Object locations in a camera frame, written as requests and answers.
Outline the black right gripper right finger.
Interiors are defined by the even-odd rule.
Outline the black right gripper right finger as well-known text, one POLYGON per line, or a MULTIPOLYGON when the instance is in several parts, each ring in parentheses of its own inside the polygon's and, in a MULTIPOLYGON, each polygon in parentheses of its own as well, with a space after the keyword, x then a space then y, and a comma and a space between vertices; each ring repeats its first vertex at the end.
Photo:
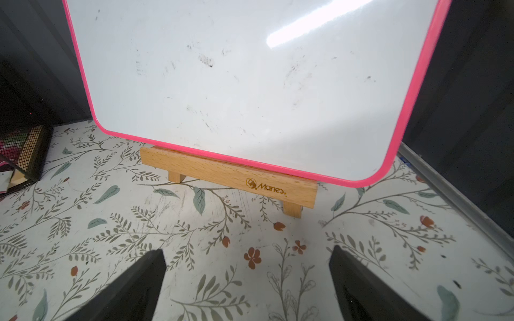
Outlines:
POLYGON ((428 320, 339 246, 332 250, 329 269, 344 320, 428 320))

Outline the black wire wooden shelf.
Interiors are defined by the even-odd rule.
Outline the black wire wooden shelf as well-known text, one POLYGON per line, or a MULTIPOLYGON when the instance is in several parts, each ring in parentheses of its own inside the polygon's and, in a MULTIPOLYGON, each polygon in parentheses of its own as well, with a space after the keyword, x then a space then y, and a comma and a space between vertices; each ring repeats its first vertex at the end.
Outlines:
POLYGON ((52 127, 1 77, 1 196, 38 182, 52 127))

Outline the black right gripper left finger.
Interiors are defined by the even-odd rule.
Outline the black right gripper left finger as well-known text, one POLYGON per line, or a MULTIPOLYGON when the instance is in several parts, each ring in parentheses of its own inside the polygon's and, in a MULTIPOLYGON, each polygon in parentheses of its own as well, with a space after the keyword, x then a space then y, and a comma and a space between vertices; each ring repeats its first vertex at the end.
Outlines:
POLYGON ((163 251, 148 251, 68 320, 152 320, 165 271, 163 251))

